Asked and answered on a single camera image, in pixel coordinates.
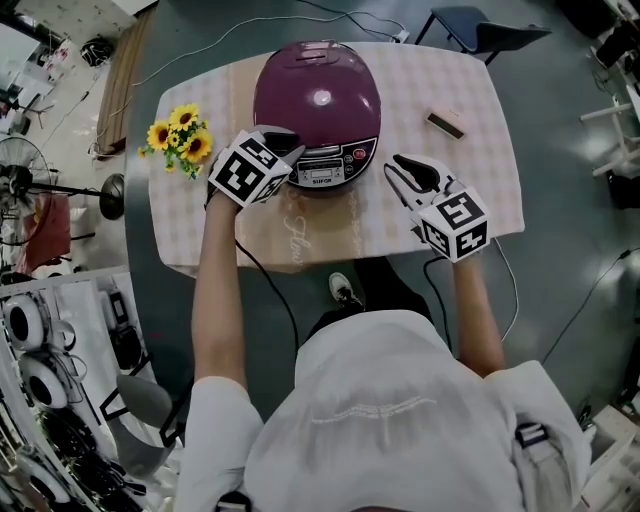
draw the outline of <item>chair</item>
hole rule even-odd
[[[145,355],[129,375],[118,375],[116,389],[100,405],[116,444],[118,462],[127,473],[140,480],[152,478],[171,454],[176,439],[184,432],[185,424],[177,421],[176,416],[193,385],[190,382],[178,400],[173,402],[164,388],[136,376],[150,361],[151,357]],[[122,399],[124,408],[107,412],[107,407],[117,396]],[[127,413],[142,423],[160,429],[163,446],[149,445],[133,435],[120,419]]]
[[[524,28],[491,23],[477,7],[437,7],[422,28],[415,44],[420,44],[433,20],[437,19],[462,46],[462,53],[476,55],[491,53],[485,61],[489,65],[500,52],[524,48],[537,39],[551,34],[551,30],[536,25]]]
[[[620,168],[624,164],[631,163],[640,158],[640,137],[628,137],[622,132],[618,114],[628,110],[632,110],[637,119],[640,119],[640,94],[636,86],[627,85],[627,93],[631,100],[630,103],[620,104],[617,97],[613,97],[613,107],[591,112],[580,116],[580,121],[588,121],[596,117],[611,116],[613,128],[616,132],[616,139],[620,147],[621,155],[618,158],[610,160],[600,167],[593,168],[593,175],[600,176],[614,169]]]

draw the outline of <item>rice cooker handle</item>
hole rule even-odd
[[[326,47],[308,48],[304,44],[296,45],[293,49],[293,60],[285,67],[304,68],[308,66],[322,66],[333,64],[338,60],[338,52],[335,43],[327,44]]]

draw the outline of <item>electric fan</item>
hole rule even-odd
[[[9,137],[0,141],[0,243],[20,246],[34,238],[46,223],[50,201],[38,201],[43,193],[86,195],[100,198],[100,212],[115,220],[124,213],[124,177],[112,174],[102,191],[62,187],[56,184],[40,150],[27,139]],[[27,216],[37,222],[25,227]]]

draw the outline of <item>red cloth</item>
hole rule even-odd
[[[44,218],[36,221],[35,217],[42,215],[41,212],[46,212]],[[40,194],[36,199],[36,215],[25,217],[23,223],[25,233],[34,229],[39,232],[22,246],[16,272],[31,275],[40,265],[71,250],[69,198],[66,195]]]

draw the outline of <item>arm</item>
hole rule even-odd
[[[502,370],[504,351],[491,312],[478,256],[453,265],[460,361],[480,377]]]
[[[207,207],[191,336],[196,381],[221,376],[235,380],[246,389],[235,246],[237,211],[238,205],[222,193],[215,194]]]

